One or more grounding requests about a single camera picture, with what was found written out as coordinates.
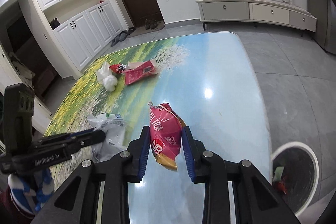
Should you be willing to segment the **blue gloved left hand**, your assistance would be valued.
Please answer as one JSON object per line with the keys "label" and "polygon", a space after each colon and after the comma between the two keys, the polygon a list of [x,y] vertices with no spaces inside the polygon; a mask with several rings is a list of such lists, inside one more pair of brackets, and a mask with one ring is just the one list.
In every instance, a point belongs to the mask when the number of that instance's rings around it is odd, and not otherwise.
{"label": "blue gloved left hand", "polygon": [[49,168],[27,177],[12,173],[7,182],[14,203],[32,215],[37,215],[54,193],[54,179]]}

